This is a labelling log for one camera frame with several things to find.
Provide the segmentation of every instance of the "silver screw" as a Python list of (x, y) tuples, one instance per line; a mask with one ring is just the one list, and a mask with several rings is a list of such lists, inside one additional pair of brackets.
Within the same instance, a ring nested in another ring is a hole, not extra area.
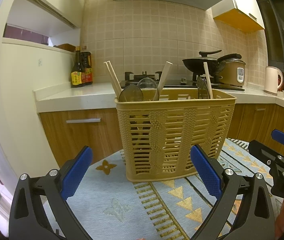
[(226, 169), (225, 170), (225, 173), (227, 174), (227, 175), (229, 175), (229, 176), (231, 176), (231, 175), (233, 175), (233, 170), (232, 169)]
[(257, 173), (255, 176), (256, 176), (258, 179), (262, 179), (262, 178), (263, 178), (263, 175), (262, 175), (261, 173)]
[(25, 180), (26, 178), (27, 178), (26, 174), (22, 174), (21, 177), (20, 177), (21, 180)]
[(50, 176), (56, 176), (57, 175), (57, 170), (51, 170), (50, 171)]

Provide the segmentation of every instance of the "white countertop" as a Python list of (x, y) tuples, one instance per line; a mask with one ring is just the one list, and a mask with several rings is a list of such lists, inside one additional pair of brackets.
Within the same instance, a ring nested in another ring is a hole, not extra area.
[[(237, 98), (236, 104), (277, 104), (284, 107), (282, 92), (278, 96), (244, 87), (245, 91), (221, 90)], [(36, 102), (37, 112), (58, 112), (83, 109), (115, 108), (111, 83), (95, 83), (82, 88), (67, 89)]]

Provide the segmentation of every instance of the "bottle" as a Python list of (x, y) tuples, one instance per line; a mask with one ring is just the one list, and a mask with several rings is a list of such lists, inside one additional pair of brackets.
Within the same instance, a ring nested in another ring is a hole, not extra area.
[(85, 86), (85, 70), (80, 59), (80, 46), (76, 47), (75, 64), (71, 70), (71, 87)]
[(81, 52), (81, 59), (85, 68), (85, 85), (91, 85), (93, 83), (91, 53), (88, 51)]

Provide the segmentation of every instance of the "wok handle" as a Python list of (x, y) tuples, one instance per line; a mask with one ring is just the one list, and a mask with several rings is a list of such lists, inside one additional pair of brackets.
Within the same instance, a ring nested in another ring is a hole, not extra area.
[(211, 52), (205, 52), (205, 51), (200, 51), (199, 54), (202, 56), (202, 57), (207, 57), (208, 55), (210, 54), (216, 54), (216, 53), (219, 53), (221, 52), (222, 50), (217, 50), (217, 51), (211, 51)]
[(228, 60), (228, 59), (232, 59), (232, 58), (238, 58), (238, 59), (241, 59), (242, 56), (240, 54), (237, 54), (237, 53), (233, 53), (233, 54), (228, 54), (228, 55), (224, 55), (220, 58), (218, 58), (218, 63), (224, 61), (224, 60)]

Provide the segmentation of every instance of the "yellow basket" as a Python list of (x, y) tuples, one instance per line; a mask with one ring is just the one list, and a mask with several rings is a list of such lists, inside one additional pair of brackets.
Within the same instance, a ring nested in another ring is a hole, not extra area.
[(236, 98), (212, 90), (215, 99), (198, 99), (197, 89), (164, 89), (160, 101), (116, 102), (132, 182), (179, 179), (196, 174), (190, 149), (199, 144), (218, 158)]

